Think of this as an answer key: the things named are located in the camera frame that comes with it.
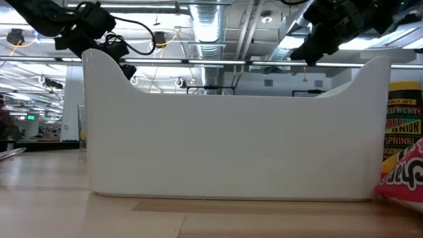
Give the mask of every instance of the chip bag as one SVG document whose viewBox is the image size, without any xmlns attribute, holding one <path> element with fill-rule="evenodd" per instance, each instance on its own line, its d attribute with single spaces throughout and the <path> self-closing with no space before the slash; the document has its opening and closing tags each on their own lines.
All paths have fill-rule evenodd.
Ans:
<svg viewBox="0 0 423 238">
<path fill-rule="evenodd" d="M 397 164 L 376 186 L 375 191 L 385 198 L 423 212 L 423 138 L 397 154 L 394 160 L 397 159 Z"/>
</svg>

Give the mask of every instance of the snack bag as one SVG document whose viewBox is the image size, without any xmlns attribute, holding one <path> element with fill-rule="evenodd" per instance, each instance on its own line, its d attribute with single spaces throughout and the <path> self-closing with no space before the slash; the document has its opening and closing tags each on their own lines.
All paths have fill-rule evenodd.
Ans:
<svg viewBox="0 0 423 238">
<path fill-rule="evenodd" d="M 423 212 L 423 138 L 397 156 L 400 154 L 403 156 L 375 191 L 385 198 Z"/>
</svg>

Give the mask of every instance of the red and white bag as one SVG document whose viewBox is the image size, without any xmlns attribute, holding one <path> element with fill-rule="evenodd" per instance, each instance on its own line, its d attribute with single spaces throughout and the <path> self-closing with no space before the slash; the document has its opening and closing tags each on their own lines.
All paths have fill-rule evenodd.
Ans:
<svg viewBox="0 0 423 238">
<path fill-rule="evenodd" d="M 406 149 L 395 167 L 376 186 L 375 191 L 423 212 L 423 138 Z"/>
</svg>

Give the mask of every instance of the table surface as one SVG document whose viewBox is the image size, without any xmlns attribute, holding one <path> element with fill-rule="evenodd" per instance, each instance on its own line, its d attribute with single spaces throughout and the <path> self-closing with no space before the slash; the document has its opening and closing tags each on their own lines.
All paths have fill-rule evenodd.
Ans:
<svg viewBox="0 0 423 238">
<path fill-rule="evenodd" d="M 1 237 L 423 237 L 423 215 L 386 202 L 109 198 L 89 191 L 85 154 L 0 162 Z"/>
</svg>

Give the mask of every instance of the ceiling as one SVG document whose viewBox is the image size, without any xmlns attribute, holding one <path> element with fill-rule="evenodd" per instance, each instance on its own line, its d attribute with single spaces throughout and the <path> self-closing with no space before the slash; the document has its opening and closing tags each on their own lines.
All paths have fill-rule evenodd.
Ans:
<svg viewBox="0 0 423 238">
<path fill-rule="evenodd" d="M 63 4 L 63 0 L 55 0 L 59 4 Z M 107 1 L 107 4 L 124 4 L 127 1 Z M 146 1 L 131 1 L 131 3 L 145 3 Z M 233 59 L 239 36 L 241 32 L 241 23 L 243 22 L 245 11 L 247 9 L 246 0 L 231 1 L 232 4 L 225 7 L 225 19 L 224 19 L 224 59 Z M 272 50 L 279 45 L 280 39 L 278 39 L 278 30 L 281 27 L 282 19 L 290 14 L 296 12 L 297 7 L 288 7 L 278 0 L 268 0 L 263 6 L 263 11 L 270 11 L 272 22 L 263 23 L 261 20 L 258 22 L 253 35 L 253 43 L 248 48 L 247 57 L 259 56 L 264 58 Z M 133 51 L 125 57 L 127 58 L 197 58 L 197 49 L 193 43 L 194 32 L 192 30 L 192 20 L 188 15 L 171 15 L 171 14 L 141 14 L 141 13 L 113 13 L 117 17 L 125 19 L 138 20 L 143 24 L 146 24 L 153 31 L 165 32 L 165 37 L 168 43 L 163 51 L 150 56 L 141 56 Z M 10 45 L 6 41 L 6 35 L 11 31 L 12 28 L 23 29 L 23 35 L 25 37 L 24 48 L 16 48 Z M 144 30 L 137 24 L 131 24 L 127 22 L 119 22 L 115 28 L 116 34 L 121 34 L 125 39 L 137 50 L 146 52 L 150 45 L 150 35 L 148 31 Z M 15 11 L 5 4 L 4 1 L 0 0 L 0 56 L 48 56 L 55 58 L 73 58 L 74 55 L 69 50 L 55 50 L 54 40 L 43 36 L 35 35 L 34 30 L 29 26 L 25 20 L 19 16 Z M 413 50 L 404 50 L 401 47 L 390 47 L 388 50 L 385 49 L 372 49 L 372 50 L 339 50 L 337 53 L 331 56 L 325 56 L 321 61 L 324 62 L 336 62 L 336 63 L 365 63 L 368 60 L 380 56 L 389 55 L 393 63 L 408 63 L 416 58 L 416 54 Z M 225 67 L 226 71 L 232 72 L 232 67 Z M 290 82 L 291 78 L 294 79 L 293 75 L 303 73 L 302 67 L 292 67 L 289 71 L 285 71 L 283 74 L 273 75 L 272 78 L 275 80 L 281 79 L 285 82 Z M 231 76 L 226 76 L 225 84 L 230 85 L 232 81 Z M 321 74 L 322 80 L 330 80 L 337 70 L 331 68 L 318 68 L 308 67 L 307 73 L 315 73 L 318 78 L 319 73 Z M 267 90 L 265 88 L 258 88 L 264 79 L 269 76 L 261 75 L 259 73 L 254 74 L 254 77 L 247 76 L 248 69 L 240 79 L 240 88 L 245 88 L 245 91 L 261 92 Z M 66 66 L 64 65 L 37 65 L 29 63 L 17 63 L 17 62 L 5 62 L 0 69 L 0 90 L 2 89 L 17 89 L 23 91 L 50 91 L 51 89 L 43 86 L 42 77 L 47 77 L 58 83 L 61 83 L 65 87 L 65 76 Z M 200 86 L 201 83 L 201 70 L 199 67 L 181 67 L 181 68 L 168 68 L 168 67 L 138 67 L 136 73 L 136 80 L 132 83 L 142 91 L 150 91 L 150 93 L 183 93 L 184 89 L 179 89 L 175 86 L 175 80 L 183 78 L 189 85 Z M 290 84 L 282 85 L 281 87 L 290 87 Z M 47 107 L 51 106 L 52 103 L 63 105 L 63 91 L 57 90 L 57 94 L 33 94 L 31 100 L 35 103 L 46 104 Z M 14 103 L 21 103 L 24 97 L 13 99 Z"/>
</svg>

